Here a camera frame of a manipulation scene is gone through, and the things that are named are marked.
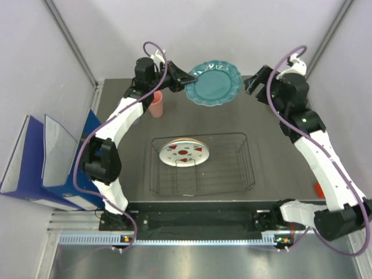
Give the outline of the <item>teal scalloped plate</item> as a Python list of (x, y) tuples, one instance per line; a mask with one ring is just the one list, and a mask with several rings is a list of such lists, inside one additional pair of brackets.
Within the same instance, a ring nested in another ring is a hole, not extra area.
[(187, 98), (197, 105), (219, 106), (231, 102), (240, 92), (238, 68), (225, 61), (211, 60), (195, 66), (189, 74), (196, 81), (184, 88)]

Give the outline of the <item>pink plastic cup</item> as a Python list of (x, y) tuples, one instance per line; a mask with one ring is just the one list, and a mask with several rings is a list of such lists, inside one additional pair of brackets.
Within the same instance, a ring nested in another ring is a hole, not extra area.
[(163, 95), (161, 91), (153, 93), (153, 101), (148, 110), (154, 118), (159, 118), (163, 115)]

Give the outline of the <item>white patterned plate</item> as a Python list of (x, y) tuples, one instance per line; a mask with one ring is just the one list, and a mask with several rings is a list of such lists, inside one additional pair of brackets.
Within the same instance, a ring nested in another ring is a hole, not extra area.
[(172, 167), (194, 167), (207, 161), (209, 156), (209, 147), (185, 141), (165, 145), (159, 151), (159, 159)]

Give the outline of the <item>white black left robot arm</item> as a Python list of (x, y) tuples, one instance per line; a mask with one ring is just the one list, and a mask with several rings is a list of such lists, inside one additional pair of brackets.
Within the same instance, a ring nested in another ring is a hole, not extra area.
[(82, 171), (97, 187), (105, 210), (113, 214), (112, 224), (122, 231), (131, 226), (132, 217), (125, 212), (128, 200), (119, 181), (121, 160), (117, 147), (132, 124), (147, 111), (157, 90), (179, 92), (197, 81), (172, 61), (155, 62), (149, 57), (136, 61), (134, 74), (114, 112), (84, 139), (79, 159)]

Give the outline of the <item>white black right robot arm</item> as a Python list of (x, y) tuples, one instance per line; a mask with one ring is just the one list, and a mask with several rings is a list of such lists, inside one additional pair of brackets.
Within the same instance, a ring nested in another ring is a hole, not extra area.
[(320, 184), (326, 205), (303, 203), (294, 199), (277, 202), (270, 210), (272, 225), (284, 230), (292, 223), (312, 227), (327, 241), (366, 228), (371, 222), (371, 199), (352, 183), (330, 143), (325, 124), (307, 106), (309, 85), (300, 72), (281, 74), (263, 66), (244, 81), (247, 94), (258, 85), (259, 102), (273, 104), (276, 112), (295, 127), (280, 128), (302, 154)]

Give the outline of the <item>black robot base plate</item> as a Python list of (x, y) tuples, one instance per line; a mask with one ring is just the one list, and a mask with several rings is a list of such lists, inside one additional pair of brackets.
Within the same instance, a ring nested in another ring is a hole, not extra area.
[(187, 229), (237, 228), (239, 231), (266, 231), (287, 228), (276, 202), (201, 201), (201, 202), (131, 202), (126, 210), (104, 210), (100, 230), (133, 230), (140, 234)]

